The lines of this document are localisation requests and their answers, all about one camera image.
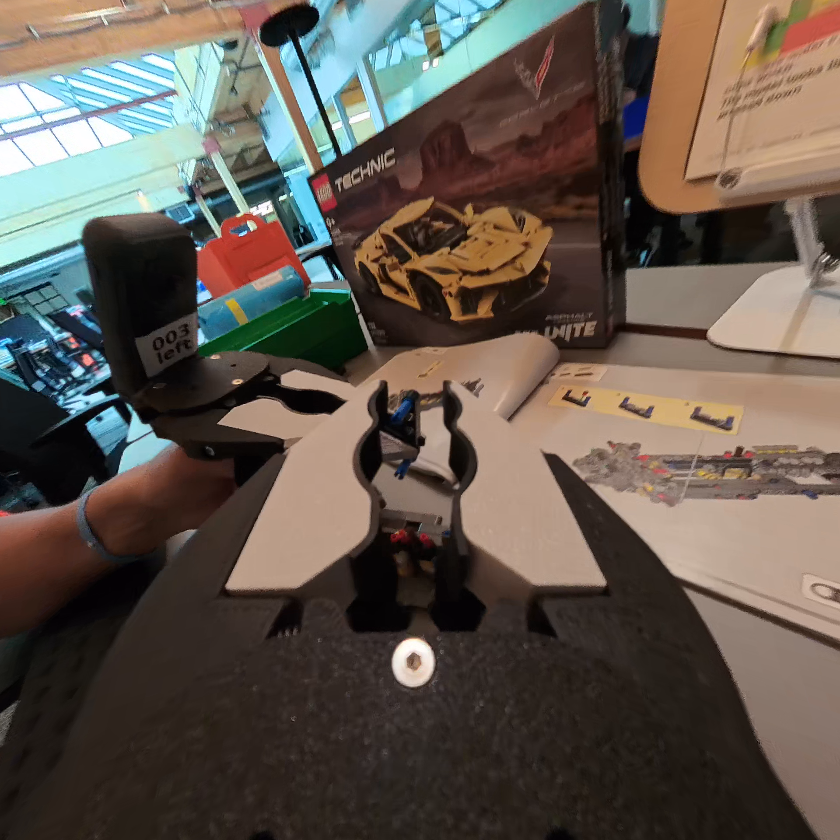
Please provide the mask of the dark lego set box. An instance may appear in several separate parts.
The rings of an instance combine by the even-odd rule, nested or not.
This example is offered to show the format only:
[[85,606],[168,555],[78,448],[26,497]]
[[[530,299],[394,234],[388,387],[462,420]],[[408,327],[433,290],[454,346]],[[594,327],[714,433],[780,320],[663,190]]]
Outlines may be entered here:
[[545,26],[308,179],[374,345],[601,349],[625,321],[623,3],[538,9]]

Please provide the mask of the blue plastic roll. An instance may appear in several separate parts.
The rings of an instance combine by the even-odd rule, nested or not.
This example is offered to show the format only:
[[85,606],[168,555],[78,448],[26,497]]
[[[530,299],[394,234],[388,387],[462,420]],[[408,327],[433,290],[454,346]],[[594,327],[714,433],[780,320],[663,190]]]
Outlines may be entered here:
[[307,285],[291,267],[283,266],[197,309],[198,340],[206,343],[245,326],[285,303],[304,298]]

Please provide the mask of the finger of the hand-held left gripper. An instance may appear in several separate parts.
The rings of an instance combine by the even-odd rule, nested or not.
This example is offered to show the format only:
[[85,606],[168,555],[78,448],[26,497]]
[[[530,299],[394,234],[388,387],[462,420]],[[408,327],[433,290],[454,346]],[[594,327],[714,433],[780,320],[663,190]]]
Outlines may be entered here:
[[322,425],[345,403],[343,392],[279,392],[236,405],[218,425],[269,438],[288,448]]
[[280,375],[276,398],[291,411],[337,411],[355,391],[348,382],[295,369]]

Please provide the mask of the green plastic bin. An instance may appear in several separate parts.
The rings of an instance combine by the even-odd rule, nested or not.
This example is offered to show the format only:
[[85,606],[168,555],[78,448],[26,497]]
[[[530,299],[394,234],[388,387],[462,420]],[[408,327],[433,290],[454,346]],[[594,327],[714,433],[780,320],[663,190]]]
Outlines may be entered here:
[[331,371],[368,349],[359,313],[349,290],[316,288],[289,300],[198,350],[201,356],[253,351],[319,364]]

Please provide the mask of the person's left forearm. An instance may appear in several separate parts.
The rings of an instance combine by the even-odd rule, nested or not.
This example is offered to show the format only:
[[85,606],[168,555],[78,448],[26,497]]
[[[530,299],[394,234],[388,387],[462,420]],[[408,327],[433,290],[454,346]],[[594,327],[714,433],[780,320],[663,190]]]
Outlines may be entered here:
[[[41,624],[89,585],[120,567],[98,560],[79,539],[76,502],[2,519],[3,639]],[[120,483],[115,480],[95,489],[88,506],[92,527],[113,553],[122,502]]]

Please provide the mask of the printed instruction sheet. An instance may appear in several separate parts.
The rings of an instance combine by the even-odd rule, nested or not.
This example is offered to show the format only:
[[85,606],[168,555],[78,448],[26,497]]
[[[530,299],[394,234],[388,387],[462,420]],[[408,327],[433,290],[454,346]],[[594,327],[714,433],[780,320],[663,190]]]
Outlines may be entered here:
[[838,177],[839,2],[725,2],[686,180],[732,203]]

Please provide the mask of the red felt bag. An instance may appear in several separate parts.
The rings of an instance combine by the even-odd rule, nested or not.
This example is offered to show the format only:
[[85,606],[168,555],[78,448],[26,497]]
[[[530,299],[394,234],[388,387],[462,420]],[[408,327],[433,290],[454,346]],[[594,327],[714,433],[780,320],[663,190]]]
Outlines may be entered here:
[[272,275],[285,267],[311,281],[297,251],[278,221],[243,213],[224,220],[220,235],[197,252],[197,278],[214,298]]

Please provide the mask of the black office chair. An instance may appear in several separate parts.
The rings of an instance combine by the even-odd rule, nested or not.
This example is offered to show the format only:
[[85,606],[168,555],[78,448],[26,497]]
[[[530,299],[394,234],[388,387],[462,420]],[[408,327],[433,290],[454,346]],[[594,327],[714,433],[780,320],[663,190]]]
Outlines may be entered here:
[[91,480],[107,482],[118,474],[127,442],[106,453],[88,424],[111,409],[130,425],[130,410],[118,395],[69,413],[46,395],[2,380],[2,475],[15,474],[52,506],[78,499]]

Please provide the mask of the black lego beam blue pins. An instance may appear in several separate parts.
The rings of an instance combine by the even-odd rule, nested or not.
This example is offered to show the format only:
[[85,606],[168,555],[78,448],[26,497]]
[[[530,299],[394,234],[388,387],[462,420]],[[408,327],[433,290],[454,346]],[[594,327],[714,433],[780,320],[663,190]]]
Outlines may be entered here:
[[381,424],[382,457],[384,461],[396,464],[394,477],[398,480],[405,479],[425,445],[421,432],[420,400],[416,390],[400,392],[394,407],[385,410]]

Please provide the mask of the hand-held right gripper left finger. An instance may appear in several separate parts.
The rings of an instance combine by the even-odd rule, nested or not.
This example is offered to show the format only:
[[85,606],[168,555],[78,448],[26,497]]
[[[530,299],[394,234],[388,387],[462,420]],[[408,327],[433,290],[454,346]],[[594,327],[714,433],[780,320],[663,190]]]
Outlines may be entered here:
[[380,530],[387,385],[356,389],[287,452],[225,584],[232,596],[354,599],[353,562]]

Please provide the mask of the lego instruction booklet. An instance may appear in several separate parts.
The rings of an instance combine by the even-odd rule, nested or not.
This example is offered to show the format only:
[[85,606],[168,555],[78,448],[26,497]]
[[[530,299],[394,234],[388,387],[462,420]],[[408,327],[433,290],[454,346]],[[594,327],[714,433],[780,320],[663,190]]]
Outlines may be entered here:
[[603,362],[526,335],[374,350],[420,392],[457,378],[559,456],[690,588],[838,643],[838,377]]

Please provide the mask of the person's left hand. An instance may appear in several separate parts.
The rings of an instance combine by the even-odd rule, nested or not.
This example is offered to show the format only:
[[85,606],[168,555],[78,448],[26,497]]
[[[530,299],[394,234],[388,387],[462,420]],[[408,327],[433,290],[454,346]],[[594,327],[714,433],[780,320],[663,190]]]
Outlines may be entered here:
[[173,444],[121,474],[119,483],[118,555],[144,554],[198,529],[237,488],[231,458],[192,458]]

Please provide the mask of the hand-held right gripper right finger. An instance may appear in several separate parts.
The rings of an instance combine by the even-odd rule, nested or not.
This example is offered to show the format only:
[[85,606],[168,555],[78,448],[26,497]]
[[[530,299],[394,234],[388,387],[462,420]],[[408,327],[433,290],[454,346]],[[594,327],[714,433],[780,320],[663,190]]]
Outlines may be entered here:
[[450,534],[480,601],[602,595],[607,582],[537,444],[462,384],[442,391],[455,479]]

